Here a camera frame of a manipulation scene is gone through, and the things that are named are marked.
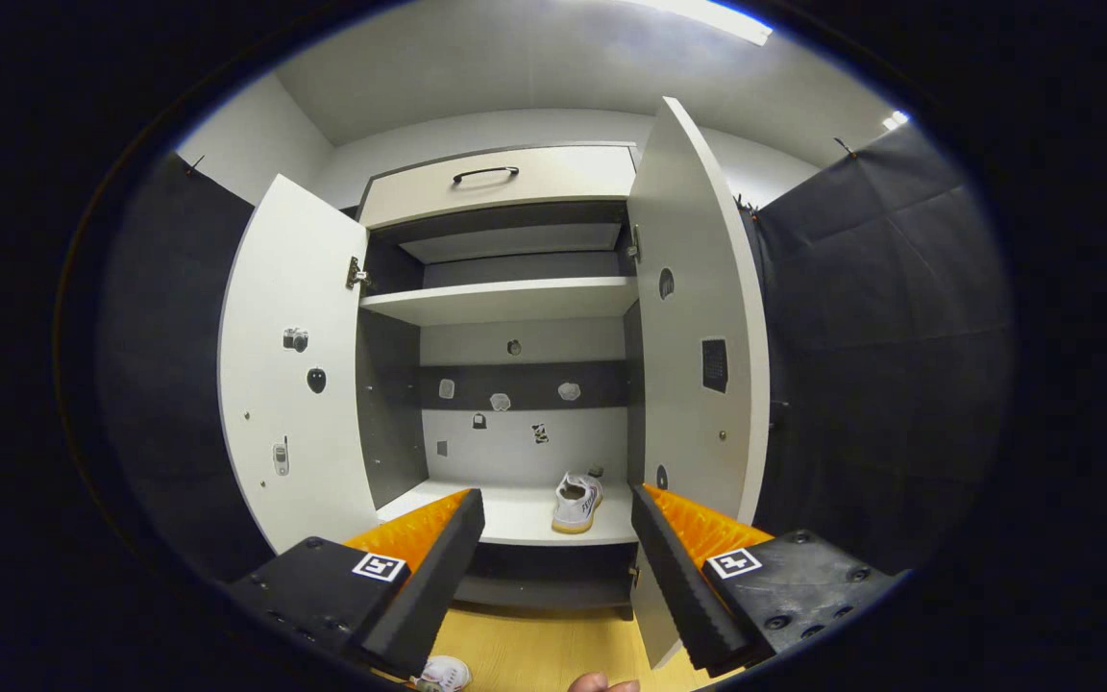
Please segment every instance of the drawer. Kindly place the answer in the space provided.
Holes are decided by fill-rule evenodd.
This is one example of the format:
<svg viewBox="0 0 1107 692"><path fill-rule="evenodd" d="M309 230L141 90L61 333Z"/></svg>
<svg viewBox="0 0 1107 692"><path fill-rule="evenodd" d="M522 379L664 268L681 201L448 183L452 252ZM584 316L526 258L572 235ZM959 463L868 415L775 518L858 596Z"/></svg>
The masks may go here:
<svg viewBox="0 0 1107 692"><path fill-rule="evenodd" d="M480 172L486 169L504 169ZM461 174L458 183L455 177ZM624 144L500 149L391 172L370 179L361 225L396 223L537 202L627 200L634 164Z"/></svg>

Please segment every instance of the ceiling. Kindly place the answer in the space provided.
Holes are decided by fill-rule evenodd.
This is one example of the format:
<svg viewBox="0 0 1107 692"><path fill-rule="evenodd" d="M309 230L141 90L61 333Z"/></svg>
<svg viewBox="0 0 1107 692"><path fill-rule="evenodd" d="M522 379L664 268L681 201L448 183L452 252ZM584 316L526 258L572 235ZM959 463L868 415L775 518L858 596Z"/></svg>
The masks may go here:
<svg viewBox="0 0 1107 692"><path fill-rule="evenodd" d="M763 48L687 18L610 0L418 0L277 69L332 144L514 109L654 114L675 96L702 127L817 166L884 131L892 106L775 33Z"/></svg>

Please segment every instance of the orange foam pad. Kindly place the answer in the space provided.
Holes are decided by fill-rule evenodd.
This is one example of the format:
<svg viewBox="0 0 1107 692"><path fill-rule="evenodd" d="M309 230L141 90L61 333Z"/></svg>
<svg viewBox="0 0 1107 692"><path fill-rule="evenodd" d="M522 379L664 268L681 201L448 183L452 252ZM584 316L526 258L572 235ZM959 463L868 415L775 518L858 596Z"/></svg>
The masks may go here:
<svg viewBox="0 0 1107 692"><path fill-rule="evenodd" d="M651 487L646 483L643 484L643 489L655 500L655 506L681 540L681 547L686 549L690 559L700 570L707 557L737 548L749 548L774 538L766 531L744 525L711 507L691 503L672 492Z"/></svg>
<svg viewBox="0 0 1107 692"><path fill-rule="evenodd" d="M379 556L400 557L416 574L421 561L426 559L427 552L467 494L469 490L459 490L446 498L435 499L366 530L350 543L344 543L344 546Z"/></svg>

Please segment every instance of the black curtain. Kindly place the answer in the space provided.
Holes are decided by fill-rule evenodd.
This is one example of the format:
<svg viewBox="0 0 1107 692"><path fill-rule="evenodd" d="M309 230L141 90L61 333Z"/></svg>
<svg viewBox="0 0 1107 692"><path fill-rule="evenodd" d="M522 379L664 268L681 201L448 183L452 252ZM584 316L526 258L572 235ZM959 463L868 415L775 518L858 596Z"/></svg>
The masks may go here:
<svg viewBox="0 0 1107 692"><path fill-rule="evenodd" d="M985 476L1014 360L975 192L909 124L743 216L788 403L756 525L888 572L923 565Z"/></svg>
<svg viewBox="0 0 1107 692"><path fill-rule="evenodd" d="M273 556L237 488L216 391L225 286L254 210L167 155L124 210L97 314L106 437L158 534L225 581Z"/></svg>

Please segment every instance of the cabinet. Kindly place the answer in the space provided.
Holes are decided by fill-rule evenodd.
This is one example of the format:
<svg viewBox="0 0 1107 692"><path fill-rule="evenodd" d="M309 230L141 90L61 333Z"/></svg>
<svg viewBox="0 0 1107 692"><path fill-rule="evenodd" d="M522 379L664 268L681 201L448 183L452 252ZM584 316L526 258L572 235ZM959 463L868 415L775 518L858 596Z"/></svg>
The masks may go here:
<svg viewBox="0 0 1107 692"><path fill-rule="evenodd" d="M277 551L310 535L346 540L480 487L486 528L457 597L643 603L650 658L675 647L654 579L628 570L643 564L629 485L666 486L751 521L768 355L746 233L681 104L665 99L638 166L631 154L535 146L412 167L372 180L362 223L277 177L235 259L218 364L229 458ZM565 179L582 156L599 158L597 176ZM445 189L462 169L507 165L527 187L506 188L503 171L483 174L505 179L478 200ZM599 252L480 259L492 255L483 233L521 244L540 228L556 242L566 224L610 228L610 248L619 230L631 241L612 265ZM451 237L462 250L475 242L478 259L413 268L399 250ZM418 280L391 280L399 252ZM584 276L597 266L601 276ZM373 289L358 271L373 273ZM381 375L382 361L392 364ZM580 384L579 397L562 397L563 382ZM395 458L376 458L382 448ZM606 486L593 528L557 534L555 486L589 465Z"/></svg>

